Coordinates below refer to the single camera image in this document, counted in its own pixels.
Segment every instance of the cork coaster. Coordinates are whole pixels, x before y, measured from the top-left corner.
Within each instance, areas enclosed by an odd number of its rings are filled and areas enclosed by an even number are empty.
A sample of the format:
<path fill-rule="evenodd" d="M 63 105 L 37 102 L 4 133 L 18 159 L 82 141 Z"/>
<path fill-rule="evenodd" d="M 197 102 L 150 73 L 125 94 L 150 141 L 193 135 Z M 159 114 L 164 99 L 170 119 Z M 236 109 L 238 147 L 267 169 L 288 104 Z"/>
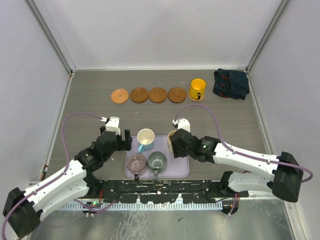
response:
<path fill-rule="evenodd" d="M 148 99 L 148 91 L 143 87 L 137 87 L 133 89 L 130 93 L 130 98 L 135 103 L 143 103 Z"/>
<path fill-rule="evenodd" d="M 194 102 L 200 102 L 201 100 L 203 100 L 203 99 L 205 98 L 205 95 L 203 94 L 203 96 L 202 96 L 200 99 L 195 99 L 195 98 L 192 98 L 192 97 L 190 96 L 189 92 L 188 92 L 188 97 L 189 97 L 192 101 L 194 101 Z"/>
<path fill-rule="evenodd" d="M 149 98 L 154 103 L 162 103 L 167 99 L 167 92 L 162 87 L 155 87 L 149 92 Z"/>
<path fill-rule="evenodd" d="M 111 94 L 111 100 L 115 104 L 123 104 L 129 98 L 129 93 L 122 88 L 114 90 Z"/>
<path fill-rule="evenodd" d="M 168 98 L 173 103 L 182 103 L 187 97 L 185 90 L 181 87 L 173 87 L 168 92 Z"/>

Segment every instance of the white panel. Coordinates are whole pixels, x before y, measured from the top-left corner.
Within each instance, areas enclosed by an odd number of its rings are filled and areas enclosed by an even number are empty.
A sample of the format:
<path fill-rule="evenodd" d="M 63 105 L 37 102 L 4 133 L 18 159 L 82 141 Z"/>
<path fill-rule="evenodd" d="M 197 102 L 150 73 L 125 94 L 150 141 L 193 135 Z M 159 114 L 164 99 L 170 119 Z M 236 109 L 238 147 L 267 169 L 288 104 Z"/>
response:
<path fill-rule="evenodd" d="M 251 71 L 274 154 L 290 152 L 314 173 L 298 202 L 310 239 L 320 222 L 319 12 L 319 0 L 291 1 Z"/>
<path fill-rule="evenodd" d="M 212 69 L 248 65 L 280 0 L 35 2 L 78 69 Z"/>
<path fill-rule="evenodd" d="M 0 1 L 0 32 L 3 207 L 9 191 L 38 180 L 68 73 L 25 1 Z"/>

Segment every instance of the round plate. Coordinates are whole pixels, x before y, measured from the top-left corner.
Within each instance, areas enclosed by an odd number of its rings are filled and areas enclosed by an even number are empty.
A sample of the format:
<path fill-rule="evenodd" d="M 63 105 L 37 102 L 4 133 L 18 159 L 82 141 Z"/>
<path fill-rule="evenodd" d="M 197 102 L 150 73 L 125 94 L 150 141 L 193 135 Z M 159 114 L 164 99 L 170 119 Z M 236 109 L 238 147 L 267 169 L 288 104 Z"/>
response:
<path fill-rule="evenodd" d="M 143 87 L 137 87 L 130 93 L 130 98 L 135 103 L 143 103 L 148 99 L 148 91 Z"/>
<path fill-rule="evenodd" d="M 205 95 L 203 95 L 200 99 L 195 99 L 195 98 L 192 98 L 192 97 L 190 96 L 189 92 L 188 92 L 188 97 L 189 97 L 192 101 L 194 101 L 194 102 L 200 102 L 201 100 L 203 100 L 203 99 L 205 98 Z"/>
<path fill-rule="evenodd" d="M 111 100 L 115 104 L 123 104 L 129 98 L 129 93 L 122 88 L 114 90 L 111 94 Z"/>
<path fill-rule="evenodd" d="M 182 103 L 186 99 L 186 92 L 181 87 L 173 87 L 168 92 L 168 98 L 173 103 Z"/>
<path fill-rule="evenodd" d="M 162 87 L 155 87 L 149 92 L 149 98 L 154 103 L 162 103 L 167 98 L 167 92 Z"/>

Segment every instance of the lavender tray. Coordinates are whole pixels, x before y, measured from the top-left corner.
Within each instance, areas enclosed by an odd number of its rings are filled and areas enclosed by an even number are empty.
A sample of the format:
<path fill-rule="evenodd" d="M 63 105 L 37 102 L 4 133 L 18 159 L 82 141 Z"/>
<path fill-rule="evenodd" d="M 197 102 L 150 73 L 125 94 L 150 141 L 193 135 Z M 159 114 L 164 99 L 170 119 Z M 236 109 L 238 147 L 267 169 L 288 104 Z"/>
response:
<path fill-rule="evenodd" d="M 142 155 L 148 160 L 148 157 L 153 152 L 161 152 L 165 155 L 167 160 L 167 167 L 163 172 L 158 174 L 158 179 L 181 179 L 189 175 L 189 157 L 179 157 L 174 158 L 174 154 L 168 148 L 167 136 L 155 136 L 154 138 L 154 147 L 150 150 L 145 150 Z M 140 143 L 137 140 L 136 136 L 132 137 L 131 150 L 126 152 L 126 163 L 125 163 L 125 175 L 133 179 L 135 174 L 127 168 L 127 159 L 131 154 L 136 154 L 138 152 Z M 139 176 L 141 179 L 152 179 L 154 173 L 149 169 L 146 172 Z"/>

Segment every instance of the folded cloth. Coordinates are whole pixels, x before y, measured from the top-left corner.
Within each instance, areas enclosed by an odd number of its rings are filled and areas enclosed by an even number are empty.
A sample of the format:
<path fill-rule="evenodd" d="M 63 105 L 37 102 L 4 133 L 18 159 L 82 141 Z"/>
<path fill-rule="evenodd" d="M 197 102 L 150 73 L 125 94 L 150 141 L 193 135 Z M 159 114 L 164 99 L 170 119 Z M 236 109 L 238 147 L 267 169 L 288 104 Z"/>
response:
<path fill-rule="evenodd" d="M 249 80 L 243 71 L 224 70 L 214 72 L 213 93 L 223 98 L 246 99 L 249 93 Z"/>

